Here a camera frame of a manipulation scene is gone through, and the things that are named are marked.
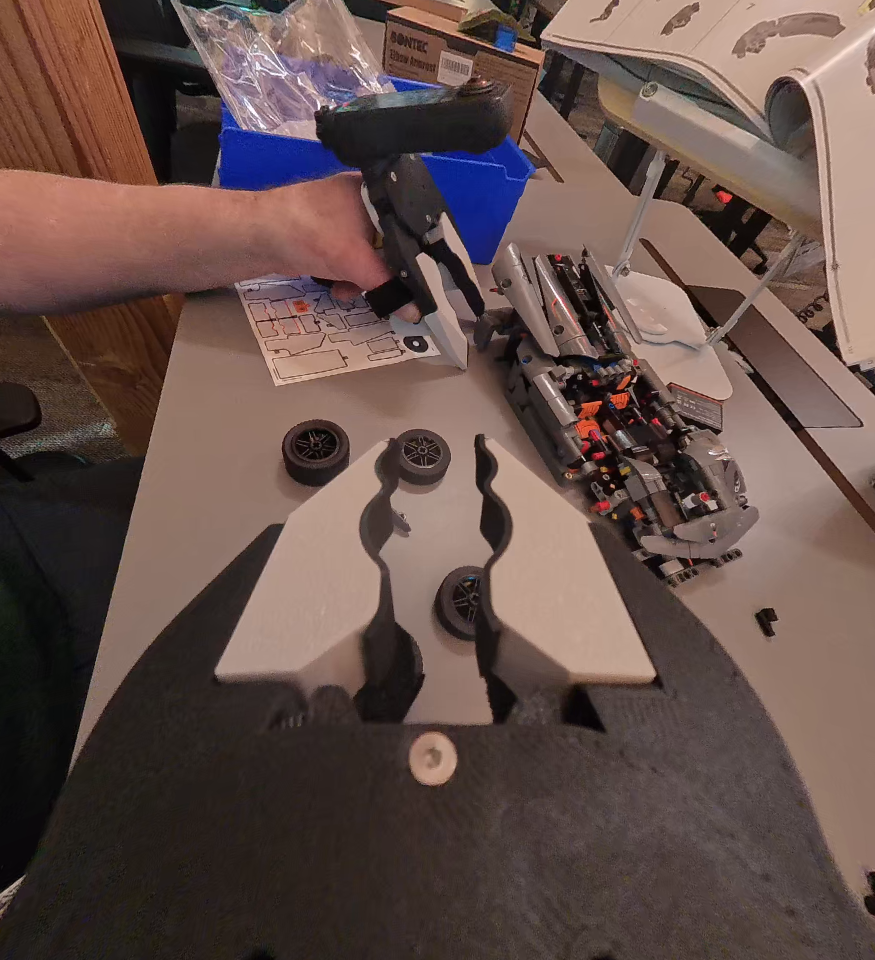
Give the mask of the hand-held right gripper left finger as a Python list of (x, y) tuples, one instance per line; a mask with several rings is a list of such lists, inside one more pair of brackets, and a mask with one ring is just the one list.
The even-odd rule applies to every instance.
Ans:
[(402, 664), (391, 576), (399, 445), (381, 440), (287, 518), (223, 654), (224, 684), (276, 681), (306, 695), (384, 687)]

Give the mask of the blue plastic bin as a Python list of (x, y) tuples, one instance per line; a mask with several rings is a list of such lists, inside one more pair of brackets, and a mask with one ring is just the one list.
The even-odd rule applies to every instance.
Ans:
[[(440, 95), (475, 100), (480, 94), (511, 87), (499, 80), (471, 78), (457, 87), (388, 77), (380, 91), (363, 90), (403, 100), (437, 99)], [(325, 179), (348, 171), (332, 150), (317, 139), (275, 134), (241, 126), (231, 104), (222, 100), (218, 182), (223, 188), (266, 190)], [(422, 160), (441, 192), (458, 235), (476, 265), (492, 262), (512, 221), (534, 166), (510, 136), (482, 153), (468, 150), (427, 152)]]

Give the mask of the grey toy car model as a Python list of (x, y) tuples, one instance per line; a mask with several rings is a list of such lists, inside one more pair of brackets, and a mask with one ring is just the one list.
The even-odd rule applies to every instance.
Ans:
[(589, 511), (676, 587), (741, 559), (759, 520), (722, 433), (685, 423), (668, 390), (725, 403), (732, 385), (718, 357), (651, 362), (600, 270), (612, 267), (587, 249), (529, 256), (508, 244), (491, 266), (508, 308), (481, 318), (476, 344), (505, 338), (505, 398), (553, 478), (587, 496)]

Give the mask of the brown cardboard box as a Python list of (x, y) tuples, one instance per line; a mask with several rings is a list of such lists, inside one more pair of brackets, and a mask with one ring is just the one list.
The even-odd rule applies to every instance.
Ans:
[(463, 15), (439, 15), (439, 2), (394, 6), (384, 22), (382, 65), (392, 78), (457, 88), (474, 80), (508, 87), (513, 99), (509, 136), (519, 143), (540, 80), (544, 54), (520, 45), (502, 52), (457, 32)]

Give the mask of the dark printed card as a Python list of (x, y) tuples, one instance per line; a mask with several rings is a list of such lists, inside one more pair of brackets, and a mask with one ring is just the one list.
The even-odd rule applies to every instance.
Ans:
[(724, 429), (724, 402), (677, 383), (668, 384), (671, 406), (687, 425), (715, 434)]

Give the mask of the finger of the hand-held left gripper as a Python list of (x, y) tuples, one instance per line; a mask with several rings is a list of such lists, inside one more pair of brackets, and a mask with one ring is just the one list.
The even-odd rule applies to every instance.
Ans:
[(439, 266), (463, 296), (471, 314), (482, 317), (486, 311), (482, 290), (468, 249), (448, 212), (442, 212), (439, 219)]
[(462, 371), (468, 368), (468, 339), (460, 326), (444, 288), (444, 275), (439, 264), (428, 253), (420, 252), (415, 258), (425, 286), (434, 302), (434, 309), (422, 316), (431, 333), (431, 339), (442, 356)]

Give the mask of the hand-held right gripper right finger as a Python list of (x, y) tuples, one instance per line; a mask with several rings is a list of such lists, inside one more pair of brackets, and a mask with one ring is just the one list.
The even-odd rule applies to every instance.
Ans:
[(476, 655), (493, 722), (543, 702), (567, 722), (599, 687), (649, 689), (658, 672), (592, 525), (498, 440), (474, 438), (479, 534)]

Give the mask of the green item on box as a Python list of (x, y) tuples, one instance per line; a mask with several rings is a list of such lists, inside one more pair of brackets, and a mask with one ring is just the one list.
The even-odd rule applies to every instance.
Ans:
[(520, 45), (540, 49), (536, 39), (513, 9), (523, 10), (524, 2), (503, 2), (503, 8), (492, 1), (468, 1), (464, 3), (464, 15), (456, 26), (456, 32), (469, 39), (489, 44), (502, 52), (514, 53)]

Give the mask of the clear plastic bag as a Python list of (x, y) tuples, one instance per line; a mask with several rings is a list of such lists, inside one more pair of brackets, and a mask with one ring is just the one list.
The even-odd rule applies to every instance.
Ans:
[(320, 109), (396, 91), (344, 2), (172, 6), (245, 131), (316, 142)]

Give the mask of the white book stand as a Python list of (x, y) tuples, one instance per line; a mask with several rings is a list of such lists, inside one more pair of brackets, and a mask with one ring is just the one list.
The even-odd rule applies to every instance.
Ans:
[[(686, 96), (651, 80), (599, 79), (599, 102), (608, 120), (642, 136), (654, 150), (644, 185), (611, 271), (600, 270), (634, 344), (650, 349), (650, 362), (664, 357), (697, 365), (717, 361), (716, 345), (728, 335), (769, 284), (792, 265), (804, 241), (824, 236), (817, 148), (809, 118), (786, 140), (773, 141), (715, 115)], [(667, 156), (696, 162), (715, 181), (728, 181), (743, 198), (757, 201), (785, 223), (789, 240), (758, 285), (728, 320), (707, 332), (689, 294), (671, 280), (633, 269), (631, 260), (660, 185)]]

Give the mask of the wooden pillar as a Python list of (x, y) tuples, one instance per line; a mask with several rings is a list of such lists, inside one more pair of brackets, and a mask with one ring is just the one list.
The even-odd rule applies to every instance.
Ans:
[[(98, 2), (0, 1), (0, 169), (157, 184)], [(147, 452), (182, 306), (39, 314), (130, 454)]]

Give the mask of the open building manual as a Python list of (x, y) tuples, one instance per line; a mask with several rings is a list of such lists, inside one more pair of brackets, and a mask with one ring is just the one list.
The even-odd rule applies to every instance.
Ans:
[(875, 367), (875, 2), (565, 2), (546, 49), (610, 119), (821, 242), (849, 366)]

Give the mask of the toy wheel with tire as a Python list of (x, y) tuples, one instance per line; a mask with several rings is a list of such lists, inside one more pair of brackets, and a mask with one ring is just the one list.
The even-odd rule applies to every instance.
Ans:
[(475, 642), (484, 569), (466, 565), (451, 570), (434, 597), (433, 610), (439, 625), (455, 640)]

